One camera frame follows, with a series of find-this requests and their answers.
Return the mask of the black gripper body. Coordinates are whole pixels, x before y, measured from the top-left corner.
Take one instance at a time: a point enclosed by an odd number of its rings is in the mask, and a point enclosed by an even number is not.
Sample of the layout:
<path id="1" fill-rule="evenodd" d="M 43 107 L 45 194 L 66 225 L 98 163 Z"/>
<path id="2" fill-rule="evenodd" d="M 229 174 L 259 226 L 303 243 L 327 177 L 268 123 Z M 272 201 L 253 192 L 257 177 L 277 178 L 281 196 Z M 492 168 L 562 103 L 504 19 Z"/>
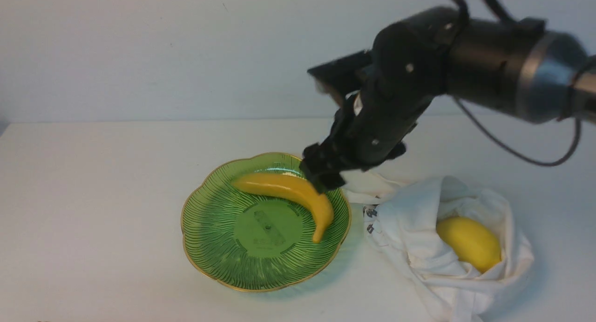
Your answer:
<path id="1" fill-rule="evenodd" d="M 368 171 L 405 152 L 404 137 L 432 103 L 429 95 L 382 97 L 364 92 L 328 95 L 339 106 L 320 145 L 320 171 Z"/>

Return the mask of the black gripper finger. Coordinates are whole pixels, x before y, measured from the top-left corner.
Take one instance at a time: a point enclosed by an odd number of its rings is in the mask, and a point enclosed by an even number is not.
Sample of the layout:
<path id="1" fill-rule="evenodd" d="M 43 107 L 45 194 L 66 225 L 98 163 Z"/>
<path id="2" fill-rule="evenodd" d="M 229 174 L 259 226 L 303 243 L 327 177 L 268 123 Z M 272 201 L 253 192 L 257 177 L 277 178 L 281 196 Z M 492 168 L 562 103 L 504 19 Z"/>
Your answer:
<path id="1" fill-rule="evenodd" d="M 306 179 L 318 179 L 328 171 L 325 149 L 321 144 L 304 148 L 300 169 Z"/>

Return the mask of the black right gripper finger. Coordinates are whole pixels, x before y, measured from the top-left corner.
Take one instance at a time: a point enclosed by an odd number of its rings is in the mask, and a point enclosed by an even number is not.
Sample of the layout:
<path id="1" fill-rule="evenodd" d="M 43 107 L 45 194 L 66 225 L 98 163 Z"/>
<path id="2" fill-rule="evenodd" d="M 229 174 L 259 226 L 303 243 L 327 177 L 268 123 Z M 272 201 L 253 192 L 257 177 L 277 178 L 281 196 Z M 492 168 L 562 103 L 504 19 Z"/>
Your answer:
<path id="1" fill-rule="evenodd" d="M 345 178 L 341 175 L 341 171 L 327 170 L 315 171 L 314 173 L 314 188 L 319 194 L 337 190 L 345 186 Z"/>

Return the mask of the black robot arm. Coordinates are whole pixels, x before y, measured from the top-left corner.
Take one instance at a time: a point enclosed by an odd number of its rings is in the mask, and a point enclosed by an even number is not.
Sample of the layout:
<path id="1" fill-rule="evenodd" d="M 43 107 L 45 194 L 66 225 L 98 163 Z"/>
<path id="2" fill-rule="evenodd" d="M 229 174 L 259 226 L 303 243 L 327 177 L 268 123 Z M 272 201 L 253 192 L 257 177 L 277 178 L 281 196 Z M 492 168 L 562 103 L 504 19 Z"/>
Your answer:
<path id="1" fill-rule="evenodd" d="M 575 37 L 540 19 L 489 22 L 434 7 L 385 27 L 372 49 L 313 67 L 339 106 L 328 137 L 304 149 L 300 169 L 319 193 L 345 185 L 344 171 L 368 171 L 402 156 L 404 137 L 435 97 L 449 95 L 532 124 L 595 122 L 595 57 Z"/>

